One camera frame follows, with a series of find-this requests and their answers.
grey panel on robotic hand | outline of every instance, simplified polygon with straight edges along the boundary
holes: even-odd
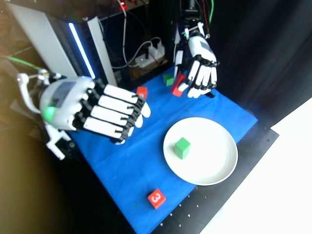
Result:
[[[232,175],[216,185],[197,186],[153,233],[200,233],[277,138],[270,128],[255,124],[237,144],[238,163]]]

black backdrop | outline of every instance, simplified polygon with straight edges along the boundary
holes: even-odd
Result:
[[[152,33],[168,45],[177,2],[150,0]],[[311,1],[215,0],[210,29],[217,89],[264,124],[312,97]]]

blue tablecloth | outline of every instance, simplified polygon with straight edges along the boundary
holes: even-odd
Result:
[[[71,133],[83,155],[119,209],[138,234],[150,233],[195,187],[177,177],[168,167],[162,144],[169,128],[188,117],[204,117],[226,128],[236,142],[257,119],[214,91],[215,98],[173,96],[170,88],[155,77],[148,87],[147,102],[152,115],[143,127],[135,129],[124,145],[113,145],[107,138],[81,131]],[[167,198],[157,210],[147,196],[159,188]]]

block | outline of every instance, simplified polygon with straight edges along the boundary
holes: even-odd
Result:
[[[175,154],[180,159],[185,159],[190,151],[191,144],[183,137],[175,144]]]
[[[171,74],[165,74],[162,76],[162,80],[164,81],[166,86],[169,86],[174,83],[175,78]]]
[[[171,92],[173,95],[180,97],[182,96],[181,91],[178,90],[179,85],[184,81],[184,79],[186,78],[186,76],[183,73],[178,73],[176,78],[175,78],[175,82],[174,84],[171,86]]]
[[[147,98],[147,87],[139,86],[136,89],[136,94],[143,97],[144,99]]]
[[[155,209],[158,209],[166,200],[159,189],[156,189],[147,198]]]

led light strip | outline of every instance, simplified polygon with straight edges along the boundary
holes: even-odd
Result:
[[[86,55],[86,53],[85,53],[85,51],[84,51],[84,49],[83,49],[83,46],[82,46],[82,44],[81,44],[80,38],[79,38],[79,36],[78,36],[78,34],[77,34],[77,31],[76,31],[76,29],[75,29],[75,27],[74,27],[74,24],[73,24],[73,23],[68,23],[68,25],[69,25],[70,30],[72,31],[72,34],[73,34],[73,36],[74,36],[74,39],[75,39],[76,44],[77,44],[77,46],[78,46],[78,49],[79,49],[79,51],[80,51],[80,53],[81,53],[81,55],[82,55],[82,58],[83,58],[83,60],[84,60],[84,62],[85,62],[85,64],[86,64],[86,66],[87,66],[87,68],[88,68],[88,71],[89,71],[89,73],[90,73],[90,76],[94,79],[96,76],[94,75],[94,72],[93,72],[93,70],[92,70],[91,64],[90,64],[90,62],[89,62],[89,60],[88,60],[88,57],[87,57],[87,55]]]

